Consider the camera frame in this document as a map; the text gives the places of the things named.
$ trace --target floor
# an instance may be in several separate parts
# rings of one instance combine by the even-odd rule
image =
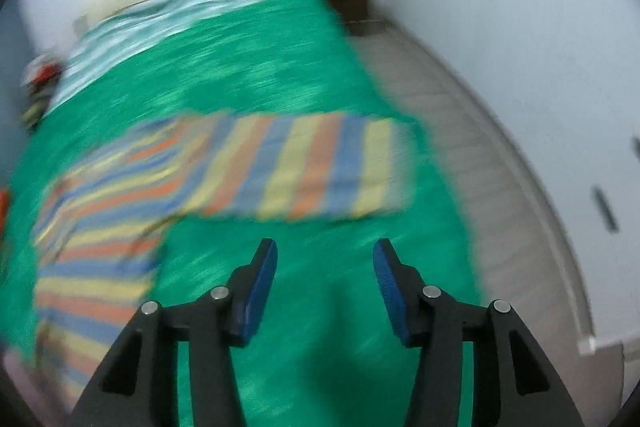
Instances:
[[[514,306],[571,393],[586,427],[620,408],[622,348],[587,352],[580,278],[540,186],[497,123],[449,69],[392,26],[353,38],[381,89],[419,118],[440,151],[474,237],[487,301]]]

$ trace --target orange object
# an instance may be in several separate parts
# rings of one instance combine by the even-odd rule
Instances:
[[[9,191],[0,190],[0,238],[4,234],[4,223],[9,213]]]

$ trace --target blue gripper pad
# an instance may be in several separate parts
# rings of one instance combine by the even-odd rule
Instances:
[[[262,263],[258,268],[254,285],[249,293],[249,298],[244,306],[243,324],[241,328],[241,337],[244,345],[249,343],[252,336],[258,331],[264,307],[267,304],[267,297],[271,289],[271,283],[276,273],[278,264],[278,248],[274,241],[270,241],[267,252],[263,257]]]
[[[373,247],[373,269],[394,334],[404,346],[408,346],[410,334],[406,323],[406,304],[380,241]]]

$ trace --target green bedsheet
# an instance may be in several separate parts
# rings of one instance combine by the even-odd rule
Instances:
[[[372,269],[373,243],[391,238],[429,283],[478,303],[470,239],[424,131],[377,92],[322,0],[267,0],[202,21],[116,66],[45,119],[12,183],[0,334],[32,355],[30,230],[47,184],[137,121],[225,108],[350,110],[414,126],[417,185],[407,211],[294,225],[184,219],[159,252],[152,295],[164,305],[197,298],[246,263],[261,238],[274,238],[280,259],[262,326],[248,349],[233,351],[250,427],[401,426],[418,350],[404,349],[392,334]],[[191,424],[186,356],[181,349],[183,426]],[[466,426],[472,384],[465,365]]]

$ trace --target striped garment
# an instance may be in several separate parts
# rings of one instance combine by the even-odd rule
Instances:
[[[47,114],[111,68],[162,39],[262,0],[149,0],[103,20],[72,50]]]
[[[357,219],[406,204],[408,130],[348,113],[139,124],[60,178],[33,228],[38,363],[72,406],[151,289],[187,214]]]

